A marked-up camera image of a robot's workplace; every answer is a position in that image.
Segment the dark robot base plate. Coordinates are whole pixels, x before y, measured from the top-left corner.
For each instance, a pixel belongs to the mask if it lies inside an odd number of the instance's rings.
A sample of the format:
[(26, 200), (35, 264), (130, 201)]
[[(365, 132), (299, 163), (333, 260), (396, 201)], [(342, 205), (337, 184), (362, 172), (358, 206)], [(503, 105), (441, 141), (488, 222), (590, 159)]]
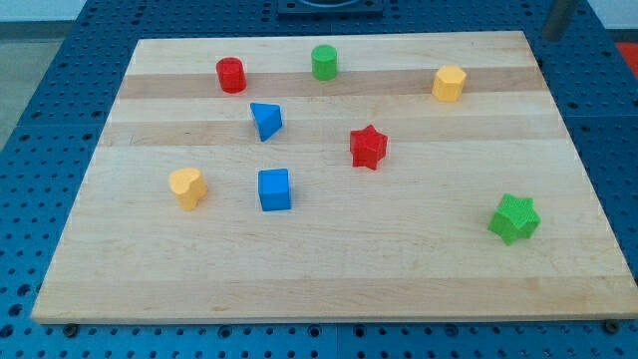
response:
[(277, 0), (279, 18), (300, 16), (381, 15), (384, 0)]

